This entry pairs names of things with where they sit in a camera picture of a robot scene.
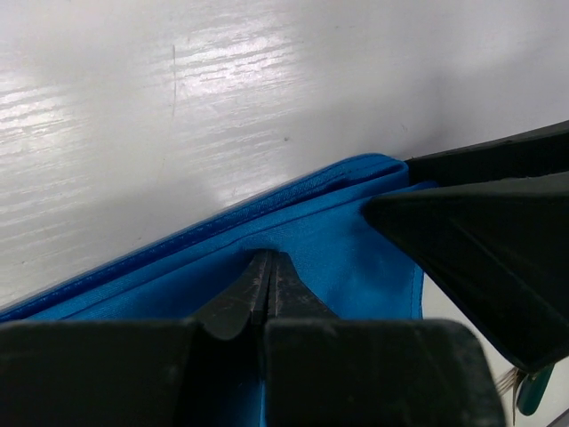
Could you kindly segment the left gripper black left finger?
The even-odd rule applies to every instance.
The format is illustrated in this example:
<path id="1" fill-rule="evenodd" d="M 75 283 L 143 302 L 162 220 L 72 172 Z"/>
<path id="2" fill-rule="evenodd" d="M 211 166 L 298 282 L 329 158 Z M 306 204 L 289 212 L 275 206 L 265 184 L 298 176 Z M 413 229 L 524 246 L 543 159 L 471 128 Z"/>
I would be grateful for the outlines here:
<path id="1" fill-rule="evenodd" d="M 258 426 L 272 254 L 194 316 L 1 327 L 4 426 Z"/>

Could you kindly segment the blue cloth napkin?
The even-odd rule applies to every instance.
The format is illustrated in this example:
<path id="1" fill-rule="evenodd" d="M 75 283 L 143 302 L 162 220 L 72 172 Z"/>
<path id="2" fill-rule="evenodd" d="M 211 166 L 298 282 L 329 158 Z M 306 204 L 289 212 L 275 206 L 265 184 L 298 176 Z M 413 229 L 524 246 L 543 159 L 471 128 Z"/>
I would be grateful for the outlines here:
<path id="1" fill-rule="evenodd" d="M 261 251 L 288 254 L 301 282 L 341 318 L 419 318 L 420 267 L 361 213 L 373 197 L 411 190 L 404 162 L 340 161 L 3 310 L 1 327 L 189 318 Z"/>

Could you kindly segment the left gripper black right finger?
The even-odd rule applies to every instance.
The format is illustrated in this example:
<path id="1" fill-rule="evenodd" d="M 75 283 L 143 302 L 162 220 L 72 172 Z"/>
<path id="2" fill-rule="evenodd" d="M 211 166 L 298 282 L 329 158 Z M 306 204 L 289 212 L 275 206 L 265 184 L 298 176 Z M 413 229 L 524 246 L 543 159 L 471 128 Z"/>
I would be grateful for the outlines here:
<path id="1" fill-rule="evenodd" d="M 502 426 L 478 339 L 445 319 L 337 318 L 288 254 L 271 260 L 264 329 L 269 426 Z"/>

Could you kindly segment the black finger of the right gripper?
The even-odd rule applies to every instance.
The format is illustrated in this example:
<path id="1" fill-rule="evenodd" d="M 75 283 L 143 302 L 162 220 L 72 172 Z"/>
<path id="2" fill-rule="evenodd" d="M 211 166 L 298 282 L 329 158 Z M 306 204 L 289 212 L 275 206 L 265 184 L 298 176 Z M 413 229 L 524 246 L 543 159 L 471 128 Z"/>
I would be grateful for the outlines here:
<path id="1" fill-rule="evenodd" d="M 568 123 L 414 157 L 406 163 L 411 182 L 434 181 L 439 185 L 563 173 L 568 170 Z"/>
<path id="2" fill-rule="evenodd" d="M 376 197 L 363 216 L 512 364 L 567 356 L 566 173 Z"/>

